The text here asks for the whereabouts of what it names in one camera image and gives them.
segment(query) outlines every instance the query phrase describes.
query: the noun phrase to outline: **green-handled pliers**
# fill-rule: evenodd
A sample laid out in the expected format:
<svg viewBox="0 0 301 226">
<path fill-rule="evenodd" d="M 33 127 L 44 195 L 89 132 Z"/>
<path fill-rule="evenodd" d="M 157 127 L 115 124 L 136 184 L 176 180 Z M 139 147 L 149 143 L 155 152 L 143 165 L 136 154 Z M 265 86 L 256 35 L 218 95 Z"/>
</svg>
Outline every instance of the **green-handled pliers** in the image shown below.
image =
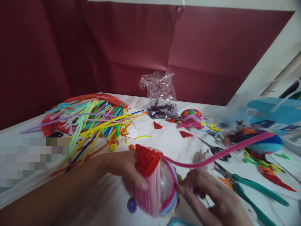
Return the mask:
<svg viewBox="0 0 301 226">
<path fill-rule="evenodd" d="M 289 203 L 281 198 L 279 195 L 275 194 L 274 192 L 272 192 L 271 190 L 267 189 L 266 187 L 240 177 L 237 174 L 231 174 L 229 173 L 224 167 L 222 167 L 220 164 L 218 164 L 217 162 L 214 162 L 215 165 L 218 167 L 215 167 L 214 169 L 219 172 L 221 175 L 223 175 L 225 178 L 230 179 L 230 182 L 232 184 L 232 188 L 234 190 L 234 192 L 236 194 L 238 194 L 240 197 L 242 197 L 247 203 L 249 203 L 254 211 L 257 214 L 257 218 L 266 226 L 277 226 L 270 218 L 267 217 L 267 215 L 265 215 L 245 194 L 244 189 L 239 185 L 239 183 L 242 183 L 244 185 L 247 185 L 251 188 L 254 188 L 255 190 L 263 193 L 264 195 L 270 197 L 271 199 L 275 200 L 276 202 L 280 203 L 283 206 L 288 207 Z"/>
</svg>

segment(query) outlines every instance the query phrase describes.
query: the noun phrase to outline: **maroon wall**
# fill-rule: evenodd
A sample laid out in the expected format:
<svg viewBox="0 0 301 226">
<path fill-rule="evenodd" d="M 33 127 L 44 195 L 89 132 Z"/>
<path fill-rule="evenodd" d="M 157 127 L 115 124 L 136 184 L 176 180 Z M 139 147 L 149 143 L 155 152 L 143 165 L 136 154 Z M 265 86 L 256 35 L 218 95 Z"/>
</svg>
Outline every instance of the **maroon wall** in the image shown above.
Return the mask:
<svg viewBox="0 0 301 226">
<path fill-rule="evenodd" d="M 172 5 L 6 1 L 1 11 L 4 105 L 0 129 L 70 95 L 146 96 L 138 83 L 175 73 L 177 98 L 226 105 L 293 15 Z"/>
<path fill-rule="evenodd" d="M 4 129 L 43 114 L 70 97 L 70 90 L 41 1 L 4 1 L 0 28 Z"/>
<path fill-rule="evenodd" d="M 160 70 L 175 73 L 178 100 L 214 105 L 229 102 L 294 13 L 196 6 L 177 13 L 173 5 L 85 0 L 47 8 L 63 58 L 76 58 L 65 65 L 72 94 L 83 84 L 146 96 L 141 75 Z M 81 54 L 70 54 L 75 49 Z"/>
</svg>

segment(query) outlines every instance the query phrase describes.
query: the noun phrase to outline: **purple bead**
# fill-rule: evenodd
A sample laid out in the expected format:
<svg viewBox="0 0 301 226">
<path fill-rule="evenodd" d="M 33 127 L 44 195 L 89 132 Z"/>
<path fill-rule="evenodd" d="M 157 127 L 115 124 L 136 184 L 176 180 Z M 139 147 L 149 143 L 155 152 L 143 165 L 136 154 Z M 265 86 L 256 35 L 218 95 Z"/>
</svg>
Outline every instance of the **purple bead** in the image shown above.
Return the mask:
<svg viewBox="0 0 301 226">
<path fill-rule="evenodd" d="M 137 210 L 137 204 L 134 198 L 128 200 L 128 210 L 130 213 L 135 213 Z"/>
</svg>

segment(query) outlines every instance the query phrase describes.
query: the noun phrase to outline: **pile of pipe cleaners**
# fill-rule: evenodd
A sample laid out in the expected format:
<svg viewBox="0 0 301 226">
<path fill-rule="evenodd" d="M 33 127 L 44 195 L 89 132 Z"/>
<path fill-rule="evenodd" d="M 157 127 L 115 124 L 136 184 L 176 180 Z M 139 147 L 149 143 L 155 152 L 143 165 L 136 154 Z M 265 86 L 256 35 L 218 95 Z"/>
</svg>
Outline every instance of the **pile of pipe cleaners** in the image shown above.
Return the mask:
<svg viewBox="0 0 301 226">
<path fill-rule="evenodd" d="M 21 132 L 27 133 L 42 127 L 45 137 L 55 131 L 69 134 L 69 151 L 62 164 L 68 166 L 52 174 L 52 176 L 68 171 L 72 166 L 81 165 L 93 155 L 110 144 L 110 151 L 119 145 L 119 137 L 125 136 L 128 126 L 142 114 L 141 111 L 127 114 L 127 104 L 109 94 L 87 94 L 66 99 L 53 107 L 43 119 L 41 125 Z M 90 153 L 97 138 L 106 138 L 104 146 Z"/>
</svg>

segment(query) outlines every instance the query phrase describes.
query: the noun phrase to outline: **hand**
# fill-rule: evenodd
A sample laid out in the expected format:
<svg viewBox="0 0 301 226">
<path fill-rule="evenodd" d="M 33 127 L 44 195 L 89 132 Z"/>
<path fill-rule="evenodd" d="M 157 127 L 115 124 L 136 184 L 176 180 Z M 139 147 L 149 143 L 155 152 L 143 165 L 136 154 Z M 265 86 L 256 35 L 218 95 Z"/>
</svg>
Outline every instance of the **hand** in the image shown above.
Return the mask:
<svg viewBox="0 0 301 226">
<path fill-rule="evenodd" d="M 215 206 L 207 209 L 188 188 L 205 198 L 210 196 Z M 203 169 L 193 169 L 178 190 L 205 226 L 252 226 L 238 196 Z"/>
<path fill-rule="evenodd" d="M 107 170 L 109 173 L 122 176 L 125 181 L 146 191 L 147 183 L 135 168 L 136 150 L 106 153 Z"/>
</svg>

